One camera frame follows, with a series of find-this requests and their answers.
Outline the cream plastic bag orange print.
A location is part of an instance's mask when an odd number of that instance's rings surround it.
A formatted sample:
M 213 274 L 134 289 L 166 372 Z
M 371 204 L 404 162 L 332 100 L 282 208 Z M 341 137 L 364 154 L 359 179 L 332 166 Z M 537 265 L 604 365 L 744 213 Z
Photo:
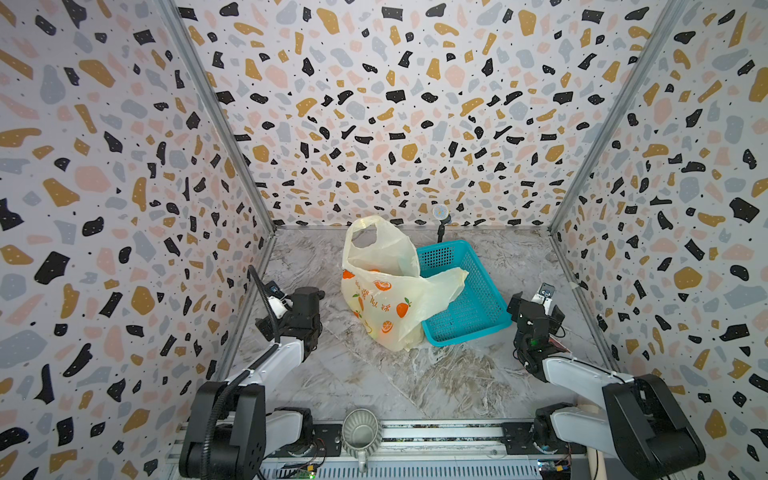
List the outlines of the cream plastic bag orange print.
M 445 311 L 467 277 L 460 267 L 422 276 L 410 238 L 378 215 L 356 220 L 346 232 L 341 293 L 367 334 L 392 352 L 421 343 L 422 322 Z

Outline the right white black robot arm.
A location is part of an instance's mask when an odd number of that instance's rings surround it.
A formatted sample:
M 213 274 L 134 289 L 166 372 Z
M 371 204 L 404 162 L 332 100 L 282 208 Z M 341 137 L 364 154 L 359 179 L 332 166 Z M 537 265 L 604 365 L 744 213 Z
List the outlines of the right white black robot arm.
M 703 442 L 661 378 L 599 367 L 553 340 L 564 315 L 552 294 L 544 285 L 530 300 L 521 294 L 510 299 L 513 354 L 529 374 L 572 391 L 584 403 L 537 409 L 534 445 L 547 451 L 558 443 L 579 444 L 618 459 L 636 479 L 667 478 L 703 464 Z

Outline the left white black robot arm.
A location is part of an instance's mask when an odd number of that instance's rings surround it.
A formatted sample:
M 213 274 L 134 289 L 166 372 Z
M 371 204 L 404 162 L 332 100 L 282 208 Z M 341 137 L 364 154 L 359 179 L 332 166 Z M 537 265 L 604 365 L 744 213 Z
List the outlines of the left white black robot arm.
M 178 468 L 187 479 L 262 479 L 264 459 L 277 450 L 313 443 L 311 411 L 267 410 L 267 396 L 317 348 L 325 292 L 301 287 L 282 295 L 267 287 L 264 332 L 271 345 L 241 372 L 208 381 L 196 392 Z

